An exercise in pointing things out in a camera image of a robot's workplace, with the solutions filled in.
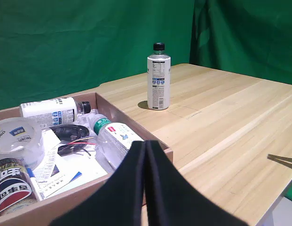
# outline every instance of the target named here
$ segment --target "black bottle cap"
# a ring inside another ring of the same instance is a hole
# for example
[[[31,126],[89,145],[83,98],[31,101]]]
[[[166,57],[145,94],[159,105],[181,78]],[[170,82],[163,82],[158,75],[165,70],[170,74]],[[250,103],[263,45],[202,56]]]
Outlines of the black bottle cap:
[[[82,106],[84,109],[84,114],[90,113],[91,107],[89,101],[82,101]]]
[[[162,42],[156,42],[153,44],[153,50],[154,51],[165,50],[165,44]]]

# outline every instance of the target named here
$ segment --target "black object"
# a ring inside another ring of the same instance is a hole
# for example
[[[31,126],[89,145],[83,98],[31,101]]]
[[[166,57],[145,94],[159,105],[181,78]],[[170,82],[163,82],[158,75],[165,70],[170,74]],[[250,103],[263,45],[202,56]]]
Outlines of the black object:
[[[247,225],[195,190],[157,141],[134,141],[109,180],[50,225],[140,226],[144,188],[150,226]]]
[[[84,112],[84,114],[90,113],[91,107],[89,101],[82,101],[82,105],[80,106],[81,112]]]
[[[165,44],[162,42],[156,42],[153,44],[153,50],[154,51],[165,50]]]
[[[80,125],[73,125],[73,124],[67,124],[67,125],[61,125],[61,126],[55,126],[51,127],[51,130],[56,134],[56,136],[60,140],[65,140],[68,142],[83,138],[89,136],[89,130],[85,126]],[[80,150],[84,150],[87,152],[84,147],[86,144],[79,144],[77,145],[74,143],[74,145],[63,145],[58,147],[58,154],[60,156],[70,154],[72,152],[78,152]]]
[[[89,136],[89,130],[85,126],[66,124],[50,128],[60,140],[74,141]]]

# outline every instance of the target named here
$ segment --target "plastic bottle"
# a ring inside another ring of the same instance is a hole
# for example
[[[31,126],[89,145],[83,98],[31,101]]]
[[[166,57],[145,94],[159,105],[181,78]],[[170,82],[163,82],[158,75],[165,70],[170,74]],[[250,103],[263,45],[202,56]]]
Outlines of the plastic bottle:
[[[106,116],[96,114],[89,119],[90,128],[98,135],[98,144],[103,149],[103,154],[113,168],[117,168],[129,151],[135,140],[143,141],[127,125],[111,122]]]
[[[164,53],[164,43],[154,43],[153,50],[147,58],[148,107],[163,110],[170,105],[171,57]]]
[[[24,103],[19,108],[22,117],[36,121],[42,129],[73,123],[91,110],[88,101],[76,102],[72,97]]]

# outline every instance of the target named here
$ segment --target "red wire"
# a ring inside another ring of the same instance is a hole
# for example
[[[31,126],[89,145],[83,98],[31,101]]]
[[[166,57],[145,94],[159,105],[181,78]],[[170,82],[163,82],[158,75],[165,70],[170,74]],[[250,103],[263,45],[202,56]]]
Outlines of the red wire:
[[[96,144],[88,143],[88,142],[74,142],[74,143],[68,143],[67,145],[96,145]]]

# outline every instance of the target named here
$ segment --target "cardboard box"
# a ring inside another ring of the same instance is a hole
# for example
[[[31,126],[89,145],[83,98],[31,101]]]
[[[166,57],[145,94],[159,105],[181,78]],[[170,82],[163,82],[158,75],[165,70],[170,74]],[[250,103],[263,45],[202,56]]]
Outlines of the cardboard box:
[[[112,122],[121,122],[128,125],[144,140],[158,140],[167,157],[173,161],[172,150],[157,139],[153,134],[124,114],[118,108],[95,92],[72,96],[77,101],[89,101],[92,109],[97,108],[99,113],[104,114]],[[11,117],[19,117],[19,107],[9,108],[0,111],[0,120]],[[16,212],[0,217],[1,226],[34,225],[47,226],[53,219],[73,209],[75,206],[86,200],[97,189],[99,189],[111,174],[88,182],[67,192],[48,198],[41,202],[22,208]]]

